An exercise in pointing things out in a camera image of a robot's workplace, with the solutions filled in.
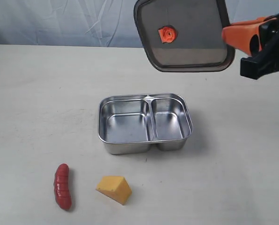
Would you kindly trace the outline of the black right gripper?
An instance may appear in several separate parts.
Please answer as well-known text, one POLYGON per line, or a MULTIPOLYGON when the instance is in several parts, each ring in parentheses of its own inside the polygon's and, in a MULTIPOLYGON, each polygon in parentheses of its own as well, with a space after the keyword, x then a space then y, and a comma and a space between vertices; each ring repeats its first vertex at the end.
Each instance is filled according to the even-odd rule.
POLYGON ((233 22, 223 28, 222 39, 249 56, 241 59, 241 76, 257 80, 279 72, 279 13, 268 18, 233 22))

